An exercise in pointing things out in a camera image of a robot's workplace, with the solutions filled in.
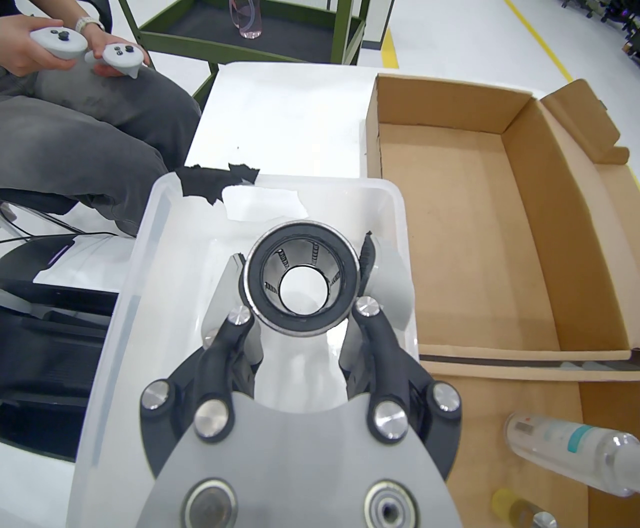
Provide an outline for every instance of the white table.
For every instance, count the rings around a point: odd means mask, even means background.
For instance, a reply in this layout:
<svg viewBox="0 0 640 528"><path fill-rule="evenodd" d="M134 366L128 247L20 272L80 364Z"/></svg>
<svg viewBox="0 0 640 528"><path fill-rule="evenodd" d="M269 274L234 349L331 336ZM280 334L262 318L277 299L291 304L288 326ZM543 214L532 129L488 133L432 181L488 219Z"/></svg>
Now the white table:
<svg viewBox="0 0 640 528"><path fill-rule="evenodd" d="M380 72L403 73L320 64L221 66L187 165L246 163L264 174L366 177L364 122Z"/></svg>

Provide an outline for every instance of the clear plastic bin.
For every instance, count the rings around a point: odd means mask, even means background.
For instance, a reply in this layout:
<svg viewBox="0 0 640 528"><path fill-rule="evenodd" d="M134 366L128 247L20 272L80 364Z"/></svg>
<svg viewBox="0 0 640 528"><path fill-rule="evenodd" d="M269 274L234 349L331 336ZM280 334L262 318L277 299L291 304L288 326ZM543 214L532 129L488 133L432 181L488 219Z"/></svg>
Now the clear plastic bin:
<svg viewBox="0 0 640 528"><path fill-rule="evenodd" d="M298 192L310 220L339 230L360 251L367 231L397 245L410 270L404 202L390 182L260 176L256 185ZM229 221L224 206L182 196L178 178L158 180L113 314L84 422L68 509L68 528L133 528L154 484L138 418L142 390L167 377L200 345L200 325L235 252L247 254L267 229L288 220ZM412 318L401 345L417 359ZM256 400L313 412L346 400L337 363L326 353L278 351L256 376Z"/></svg>

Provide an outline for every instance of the pink water bottle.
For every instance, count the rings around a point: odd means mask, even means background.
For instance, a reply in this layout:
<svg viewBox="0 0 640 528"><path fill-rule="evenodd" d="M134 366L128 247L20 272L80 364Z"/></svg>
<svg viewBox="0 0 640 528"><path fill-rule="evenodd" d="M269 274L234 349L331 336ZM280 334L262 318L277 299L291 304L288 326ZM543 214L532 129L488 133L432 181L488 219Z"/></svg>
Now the pink water bottle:
<svg viewBox="0 0 640 528"><path fill-rule="evenodd" d="M231 15L231 21L235 27L238 26L238 9L236 7L236 0L229 0L229 14Z"/></svg>
<svg viewBox="0 0 640 528"><path fill-rule="evenodd" d="M230 0L236 5L237 26L245 38L257 38L262 34L260 0Z"/></svg>

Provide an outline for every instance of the wrist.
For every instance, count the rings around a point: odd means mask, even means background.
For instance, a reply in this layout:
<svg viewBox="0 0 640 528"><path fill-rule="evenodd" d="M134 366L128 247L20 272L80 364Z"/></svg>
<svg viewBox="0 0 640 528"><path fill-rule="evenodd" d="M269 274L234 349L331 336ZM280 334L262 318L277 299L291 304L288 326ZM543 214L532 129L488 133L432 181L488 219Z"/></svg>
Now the wrist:
<svg viewBox="0 0 640 528"><path fill-rule="evenodd" d="M104 32L104 26L99 20L91 17L83 17L76 23L76 31L83 37L87 38L88 35L96 34L98 32Z"/></svg>

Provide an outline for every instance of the white controller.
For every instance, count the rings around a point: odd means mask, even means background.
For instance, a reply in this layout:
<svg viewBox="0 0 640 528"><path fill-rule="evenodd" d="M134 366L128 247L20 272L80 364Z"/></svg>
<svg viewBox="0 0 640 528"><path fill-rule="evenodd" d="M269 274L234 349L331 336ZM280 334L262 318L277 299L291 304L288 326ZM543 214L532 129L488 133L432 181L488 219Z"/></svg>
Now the white controller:
<svg viewBox="0 0 640 528"><path fill-rule="evenodd" d="M144 59L142 50L133 44L109 44L104 48L101 60L93 56L93 51L88 51L84 56L84 60L89 64L108 64L132 79L138 78L138 70Z"/></svg>
<svg viewBox="0 0 640 528"><path fill-rule="evenodd" d="M88 44L86 38L67 28L42 28L31 32L31 38L59 59L81 57Z"/></svg>

